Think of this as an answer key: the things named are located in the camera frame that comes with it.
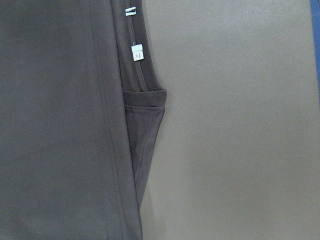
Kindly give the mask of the brown t-shirt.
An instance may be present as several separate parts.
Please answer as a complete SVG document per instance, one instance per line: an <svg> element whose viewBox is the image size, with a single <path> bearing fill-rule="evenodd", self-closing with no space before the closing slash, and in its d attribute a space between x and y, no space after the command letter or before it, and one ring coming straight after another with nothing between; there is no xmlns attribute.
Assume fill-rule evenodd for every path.
<svg viewBox="0 0 320 240"><path fill-rule="evenodd" d="M140 0L1 1L1 239L141 240L166 98Z"/></svg>

